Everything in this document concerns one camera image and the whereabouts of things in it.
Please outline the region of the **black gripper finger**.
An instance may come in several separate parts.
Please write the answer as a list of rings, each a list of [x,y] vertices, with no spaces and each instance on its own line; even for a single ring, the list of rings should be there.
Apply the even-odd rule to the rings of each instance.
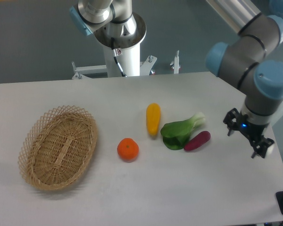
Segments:
[[[236,108],[230,110],[224,120],[223,123],[227,126],[228,132],[227,135],[231,136],[235,131],[239,131],[239,124],[237,120],[239,119],[240,113]]]
[[[254,159],[256,156],[260,156],[264,159],[267,155],[272,153],[275,141],[271,138],[260,136],[257,140],[251,140],[250,145],[253,148],[251,158]]]

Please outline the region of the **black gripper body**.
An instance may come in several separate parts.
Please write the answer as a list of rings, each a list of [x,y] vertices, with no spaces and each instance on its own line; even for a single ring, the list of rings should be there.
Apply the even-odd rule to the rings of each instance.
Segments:
[[[264,130],[267,128],[268,123],[255,124],[249,121],[248,115],[237,113],[236,116],[236,130],[243,134],[251,143],[262,142],[264,137]]]

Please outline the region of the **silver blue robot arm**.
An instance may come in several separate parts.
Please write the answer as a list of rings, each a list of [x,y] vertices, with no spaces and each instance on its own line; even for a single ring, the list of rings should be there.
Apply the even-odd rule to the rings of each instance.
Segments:
[[[229,134],[238,131],[248,139],[253,156],[265,158],[274,141],[264,131],[283,101],[283,63],[266,57],[283,42],[283,19],[263,15],[249,0],[209,4],[240,37],[233,45],[214,45],[205,61],[211,73],[246,96],[241,110],[230,110],[224,123]],[[104,47],[108,76],[151,74],[156,60],[150,56],[139,62],[146,26],[131,1],[80,0],[69,14],[81,33],[94,34]]]

